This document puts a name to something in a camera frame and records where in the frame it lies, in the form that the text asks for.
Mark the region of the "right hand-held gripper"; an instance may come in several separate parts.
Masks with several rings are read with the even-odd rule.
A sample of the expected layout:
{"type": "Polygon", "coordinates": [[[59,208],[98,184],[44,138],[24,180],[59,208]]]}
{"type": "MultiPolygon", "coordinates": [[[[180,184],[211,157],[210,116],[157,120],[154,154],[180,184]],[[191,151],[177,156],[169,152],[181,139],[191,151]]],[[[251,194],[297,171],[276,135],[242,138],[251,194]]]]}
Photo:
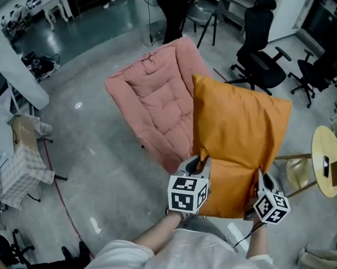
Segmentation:
{"type": "Polygon", "coordinates": [[[291,211],[288,198],[283,195],[279,182],[271,174],[263,174],[259,168],[258,177],[258,200],[253,208],[261,222],[278,224],[291,211]]]}

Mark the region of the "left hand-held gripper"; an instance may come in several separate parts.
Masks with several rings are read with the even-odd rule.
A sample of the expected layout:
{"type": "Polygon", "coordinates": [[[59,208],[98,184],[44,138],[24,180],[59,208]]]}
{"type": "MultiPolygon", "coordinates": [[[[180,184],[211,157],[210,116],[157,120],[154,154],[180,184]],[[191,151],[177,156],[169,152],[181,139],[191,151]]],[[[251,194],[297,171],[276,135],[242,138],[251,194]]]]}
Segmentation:
{"type": "Polygon", "coordinates": [[[177,172],[169,179],[168,208],[182,213],[197,214],[207,201],[210,188],[212,159],[206,157],[203,168],[197,173],[200,156],[191,156],[184,160],[177,172]]]}

